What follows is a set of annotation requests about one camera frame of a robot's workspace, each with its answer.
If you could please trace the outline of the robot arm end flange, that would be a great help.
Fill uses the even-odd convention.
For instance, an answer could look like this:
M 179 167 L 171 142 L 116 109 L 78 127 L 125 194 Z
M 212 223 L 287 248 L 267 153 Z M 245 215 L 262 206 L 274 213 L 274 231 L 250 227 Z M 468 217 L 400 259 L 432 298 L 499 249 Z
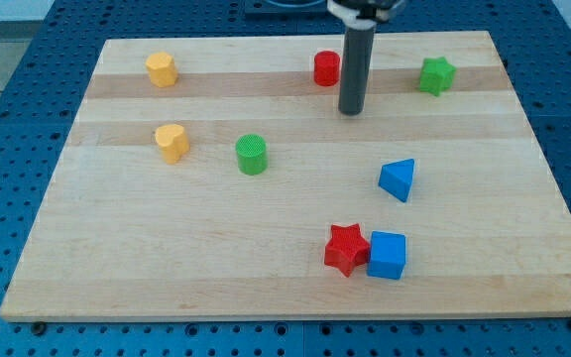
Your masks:
M 328 0 L 327 10 L 348 28 L 369 30 L 388 23 L 407 3 L 407 0 Z

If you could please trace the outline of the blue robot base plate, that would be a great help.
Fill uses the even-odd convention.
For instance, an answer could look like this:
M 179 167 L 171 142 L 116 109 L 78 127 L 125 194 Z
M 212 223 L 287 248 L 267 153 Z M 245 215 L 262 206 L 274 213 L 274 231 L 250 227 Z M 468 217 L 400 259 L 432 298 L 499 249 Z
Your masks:
M 244 15 L 249 19 L 312 16 L 327 13 L 325 0 L 244 0 Z

